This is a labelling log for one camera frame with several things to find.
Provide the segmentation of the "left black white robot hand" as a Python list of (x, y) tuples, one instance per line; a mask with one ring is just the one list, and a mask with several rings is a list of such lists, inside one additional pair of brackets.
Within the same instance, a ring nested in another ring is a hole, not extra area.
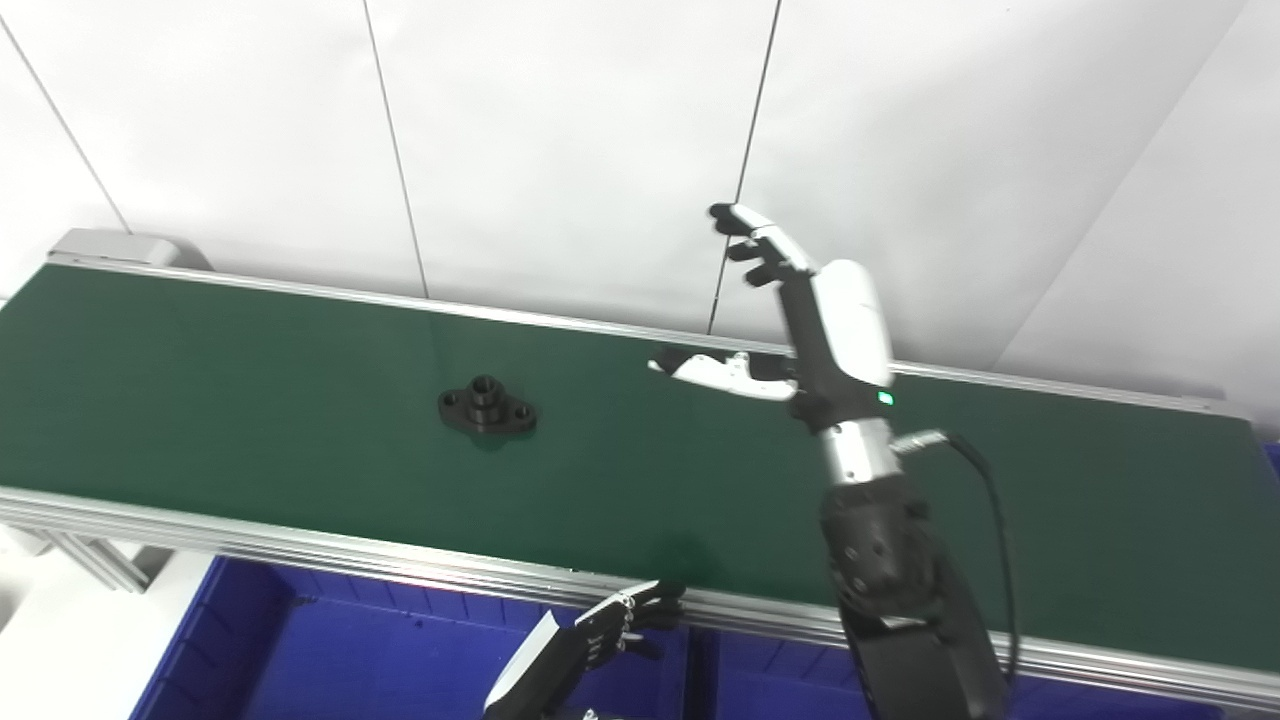
[(552, 719), (589, 673), (617, 656), (663, 659), (644, 633), (675, 629), (686, 591), (680, 582), (650, 580), (614, 591), (570, 624), (544, 612), (494, 680), (481, 717)]

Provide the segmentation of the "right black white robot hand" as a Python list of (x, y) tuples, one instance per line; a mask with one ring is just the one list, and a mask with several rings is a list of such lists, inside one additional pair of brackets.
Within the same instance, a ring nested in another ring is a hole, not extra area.
[(758, 263), (745, 282), (774, 286), (792, 350), (790, 373), (760, 379), (745, 352), (718, 359), (681, 348), (660, 350), (648, 366), (709, 389), (787, 402), (814, 433), (883, 416), (892, 354), (868, 269), (847, 259), (819, 265), (778, 224), (740, 202), (713, 204), (708, 214), (717, 232), (733, 238), (728, 260)]

